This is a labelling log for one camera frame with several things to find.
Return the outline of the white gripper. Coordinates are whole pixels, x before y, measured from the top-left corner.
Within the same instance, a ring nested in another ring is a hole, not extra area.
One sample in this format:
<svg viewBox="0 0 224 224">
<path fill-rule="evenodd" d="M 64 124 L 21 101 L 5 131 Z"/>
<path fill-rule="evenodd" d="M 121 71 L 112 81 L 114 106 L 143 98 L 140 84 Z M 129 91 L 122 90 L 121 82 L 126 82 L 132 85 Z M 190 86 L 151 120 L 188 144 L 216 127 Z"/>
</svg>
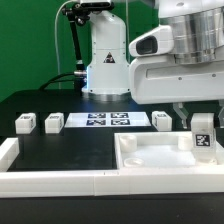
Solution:
<svg viewBox="0 0 224 224">
<path fill-rule="evenodd" d="M 189 113 L 182 102 L 219 100 L 224 128 L 224 61 L 177 65 L 169 55 L 136 58 L 130 65 L 130 90 L 138 104 L 174 103 L 184 129 Z"/>
</svg>

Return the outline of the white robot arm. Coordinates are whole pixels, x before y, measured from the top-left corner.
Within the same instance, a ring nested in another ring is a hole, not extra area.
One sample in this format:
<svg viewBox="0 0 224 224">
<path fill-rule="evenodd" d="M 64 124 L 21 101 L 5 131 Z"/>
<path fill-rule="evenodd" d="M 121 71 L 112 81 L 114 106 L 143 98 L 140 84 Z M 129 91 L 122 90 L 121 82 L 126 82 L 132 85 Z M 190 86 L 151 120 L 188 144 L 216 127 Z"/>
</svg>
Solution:
<svg viewBox="0 0 224 224">
<path fill-rule="evenodd" d="M 224 100 L 224 0 L 143 0 L 159 25 L 125 43 L 125 24 L 113 0 L 71 0 L 63 12 L 91 22 L 92 62 L 84 97 L 139 104 Z"/>
</svg>

